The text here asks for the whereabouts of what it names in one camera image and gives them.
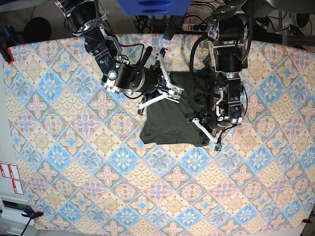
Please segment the blue object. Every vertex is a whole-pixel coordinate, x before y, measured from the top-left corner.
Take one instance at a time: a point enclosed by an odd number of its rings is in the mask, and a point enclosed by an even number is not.
[[[128,16],[184,16],[192,0],[117,0]]]

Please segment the patterned tablecloth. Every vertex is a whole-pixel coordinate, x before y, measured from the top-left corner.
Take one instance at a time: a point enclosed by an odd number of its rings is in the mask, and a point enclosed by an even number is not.
[[[188,70],[197,36],[118,35],[167,48]],[[141,47],[125,54],[137,61]],[[144,145],[138,100],[107,93],[82,38],[11,48],[4,82],[25,195],[37,229],[91,235],[240,235],[297,227],[315,203],[315,57],[253,42],[242,72],[247,117],[209,153]],[[198,49],[195,67],[208,55]]]

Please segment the power strip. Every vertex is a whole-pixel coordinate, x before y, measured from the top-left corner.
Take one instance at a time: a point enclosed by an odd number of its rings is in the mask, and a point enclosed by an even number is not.
[[[199,26],[199,24],[183,23],[182,29],[183,29],[183,31],[186,31],[186,32],[206,32],[207,31],[207,25],[202,24],[201,26]]]

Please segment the table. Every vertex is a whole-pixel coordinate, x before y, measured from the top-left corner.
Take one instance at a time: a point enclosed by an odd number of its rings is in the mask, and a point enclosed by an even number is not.
[[[189,69],[196,35],[118,35]],[[241,235],[294,228],[315,203],[314,54],[254,41],[243,124],[224,149],[145,145],[138,100],[109,94],[82,38],[11,48],[4,89],[35,227],[91,235]],[[124,53],[137,61],[141,48]],[[208,55],[196,52],[195,68]],[[149,64],[155,63],[153,56]]]

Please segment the tile pattern fabric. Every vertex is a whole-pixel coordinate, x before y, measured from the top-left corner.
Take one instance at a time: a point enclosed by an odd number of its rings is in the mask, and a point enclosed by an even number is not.
[[[189,69],[198,37],[118,35],[167,48],[169,70]],[[141,48],[124,48],[133,62]],[[241,72],[248,111],[221,152],[145,145],[138,100],[100,86],[82,38],[16,46],[4,63],[12,141],[24,192],[44,212],[35,227],[91,235],[241,235],[294,228],[315,203],[315,58],[253,42]],[[208,56],[198,48],[195,68]]]

